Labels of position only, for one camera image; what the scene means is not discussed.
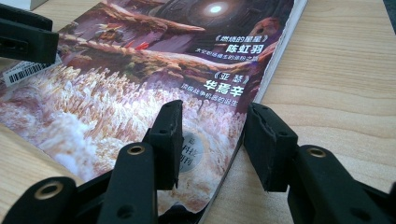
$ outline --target white sticker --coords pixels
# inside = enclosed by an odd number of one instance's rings
[[[56,54],[55,63],[18,63],[17,65],[3,73],[3,80],[0,80],[0,84],[2,82],[5,82],[6,86],[9,87],[15,83],[26,79],[27,77],[32,77],[39,72],[50,69],[51,67],[54,67],[61,62],[61,57]]]
[[[204,155],[204,144],[198,135],[183,132],[184,142],[180,157],[180,172],[192,170],[201,161]]]

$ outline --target black plastic part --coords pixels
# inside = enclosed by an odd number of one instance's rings
[[[154,169],[154,152],[149,144],[132,143],[123,147],[97,223],[157,223]]]
[[[297,134],[269,107],[252,103],[247,110],[244,145],[262,186],[285,192],[288,161],[297,149]]]
[[[295,223],[389,223],[329,150],[300,147],[291,168],[288,201]]]
[[[34,63],[54,63],[59,35],[52,21],[0,4],[0,57]]]
[[[182,104],[176,100],[163,105],[143,140],[154,148],[157,189],[172,189],[177,185],[183,147]]]
[[[68,177],[51,177],[28,190],[8,211],[4,224],[67,223],[73,211],[67,209],[76,194],[76,183]]]

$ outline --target barcode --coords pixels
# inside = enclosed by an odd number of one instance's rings
[[[23,71],[20,71],[19,73],[13,74],[11,76],[9,76],[9,82],[10,83],[14,83],[18,80],[21,80],[25,77],[29,77],[41,70],[43,70],[44,68],[48,68],[52,65],[52,63],[36,63],[30,67],[25,68]]]

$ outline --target wood grain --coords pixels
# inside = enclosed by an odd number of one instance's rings
[[[49,0],[35,12],[59,30],[97,2]],[[395,71],[396,36],[382,1],[310,0],[262,103],[300,145],[326,147],[356,179],[388,192],[396,180]],[[0,219],[36,181],[70,175],[3,125],[0,153]],[[205,223],[291,223],[286,200],[264,192],[242,148]]]

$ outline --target cover illustration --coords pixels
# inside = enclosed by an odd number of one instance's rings
[[[198,213],[272,75],[265,69],[292,8],[293,0],[103,0],[59,32],[61,64],[0,84],[0,122],[88,181],[180,99],[178,188],[158,192],[159,214],[176,204]]]

